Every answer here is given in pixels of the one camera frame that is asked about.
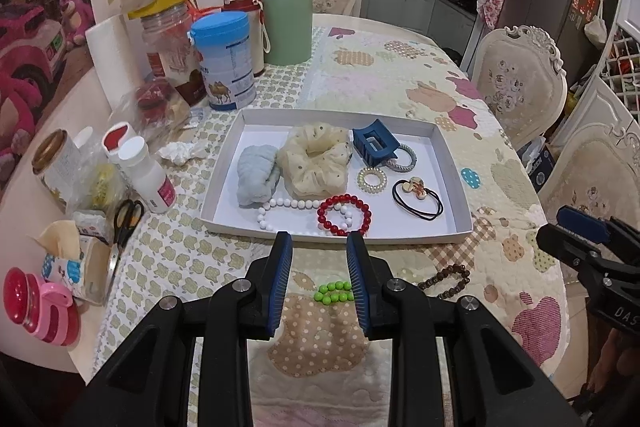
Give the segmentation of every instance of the blue gripper pad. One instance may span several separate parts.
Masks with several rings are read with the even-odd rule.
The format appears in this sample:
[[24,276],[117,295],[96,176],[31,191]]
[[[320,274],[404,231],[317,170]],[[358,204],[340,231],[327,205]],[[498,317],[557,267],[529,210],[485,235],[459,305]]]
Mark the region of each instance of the blue gripper pad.
[[558,225],[595,243],[606,245],[609,242],[609,230],[604,221],[591,217],[572,206],[562,206],[556,214]]

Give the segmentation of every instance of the yellow lid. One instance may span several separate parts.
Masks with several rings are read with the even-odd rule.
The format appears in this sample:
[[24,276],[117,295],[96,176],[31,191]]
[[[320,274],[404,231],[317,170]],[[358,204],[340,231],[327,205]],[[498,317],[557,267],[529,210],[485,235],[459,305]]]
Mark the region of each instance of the yellow lid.
[[146,5],[139,10],[129,12],[129,19],[139,19],[140,17],[147,17],[149,15],[155,15],[167,8],[170,8],[174,4],[184,2],[186,0],[155,0],[151,4]]

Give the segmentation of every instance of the hanging bag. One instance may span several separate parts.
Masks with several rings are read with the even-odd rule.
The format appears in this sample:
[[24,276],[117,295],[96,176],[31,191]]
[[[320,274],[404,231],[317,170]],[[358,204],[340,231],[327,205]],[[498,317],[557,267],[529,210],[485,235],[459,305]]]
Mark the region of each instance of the hanging bag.
[[589,42],[596,46],[599,50],[604,48],[607,42],[607,25],[602,18],[602,4],[604,0],[600,0],[598,6],[598,14],[594,15],[591,22],[584,25],[584,34],[587,35]]

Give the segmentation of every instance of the white tray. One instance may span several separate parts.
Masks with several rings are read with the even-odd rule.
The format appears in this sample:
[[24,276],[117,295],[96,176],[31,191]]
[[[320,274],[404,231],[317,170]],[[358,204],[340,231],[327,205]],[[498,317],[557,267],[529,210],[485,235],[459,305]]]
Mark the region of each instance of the white tray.
[[[356,181],[358,171],[366,165],[360,154],[354,150],[349,162],[347,192],[362,199],[372,212],[371,225],[365,237],[367,243],[423,244],[462,241],[473,229],[471,215],[458,169],[439,128],[429,122],[350,112],[258,108],[241,110],[220,150],[200,219],[211,232],[273,238],[278,230],[286,230],[296,241],[344,243],[345,237],[324,235],[324,231],[318,230],[318,215],[314,208],[272,208],[267,213],[267,219],[273,225],[274,232],[261,230],[257,222],[258,208],[261,205],[238,205],[238,158],[242,150],[250,145],[270,144],[282,147],[292,127],[324,122],[347,129],[358,129],[370,125],[376,118],[380,118],[400,143],[405,143],[414,150],[418,161],[415,168],[406,174],[383,167],[388,178],[385,190],[379,194],[367,194],[360,190]],[[398,151],[398,157],[400,164],[408,163],[408,155],[403,151]],[[425,186],[440,195],[444,212],[435,220],[419,219],[394,202],[391,195],[394,183],[411,176],[422,178]],[[436,203],[431,198],[419,201],[414,194],[405,194],[400,187],[398,188],[402,199],[412,207],[428,212],[436,210]],[[291,198],[285,190],[283,178],[280,178],[273,197]],[[362,213],[354,207],[351,210],[351,230],[357,230],[362,224]],[[339,224],[344,220],[338,216],[340,213],[335,210],[327,214],[328,219]]]

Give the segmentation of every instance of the scissors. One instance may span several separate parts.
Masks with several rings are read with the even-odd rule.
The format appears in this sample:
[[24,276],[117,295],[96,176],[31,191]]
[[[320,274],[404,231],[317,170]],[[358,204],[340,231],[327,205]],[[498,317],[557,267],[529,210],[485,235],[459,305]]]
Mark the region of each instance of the scissors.
[[117,245],[121,253],[144,215],[145,207],[140,200],[124,200],[116,210],[113,217],[113,245]]
[[113,284],[113,274],[118,266],[120,254],[127,246],[129,237],[133,234],[140,219],[145,215],[145,207],[142,201],[124,200],[113,217],[113,246],[109,255],[109,264],[107,266],[107,278],[105,281],[104,302],[106,302],[111,292],[111,284]]

